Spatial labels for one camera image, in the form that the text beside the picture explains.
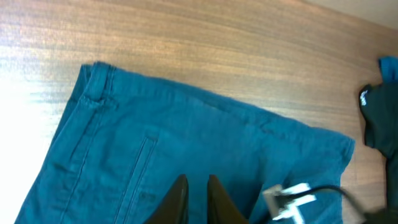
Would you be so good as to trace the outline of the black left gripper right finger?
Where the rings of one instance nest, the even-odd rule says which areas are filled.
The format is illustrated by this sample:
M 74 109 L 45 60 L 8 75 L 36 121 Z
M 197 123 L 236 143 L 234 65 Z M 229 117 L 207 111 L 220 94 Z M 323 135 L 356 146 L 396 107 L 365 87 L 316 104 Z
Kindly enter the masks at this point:
M 248 224 L 216 175 L 207 185 L 207 224 Z

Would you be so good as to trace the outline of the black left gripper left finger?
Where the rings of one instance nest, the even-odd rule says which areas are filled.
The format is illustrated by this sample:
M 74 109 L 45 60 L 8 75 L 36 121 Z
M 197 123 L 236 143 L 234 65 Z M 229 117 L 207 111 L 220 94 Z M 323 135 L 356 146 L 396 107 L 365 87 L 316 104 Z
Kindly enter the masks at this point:
M 155 212 L 144 224 L 187 224 L 188 223 L 188 180 L 179 175 Z

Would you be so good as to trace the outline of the blue shorts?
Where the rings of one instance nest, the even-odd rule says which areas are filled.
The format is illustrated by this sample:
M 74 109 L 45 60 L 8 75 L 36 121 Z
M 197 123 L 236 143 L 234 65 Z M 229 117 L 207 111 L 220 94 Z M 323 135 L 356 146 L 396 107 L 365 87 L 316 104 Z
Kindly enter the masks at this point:
M 17 223 L 143 223 L 179 175 L 207 221 L 216 175 L 250 223 L 277 184 L 339 185 L 355 142 L 194 86 L 83 65 Z

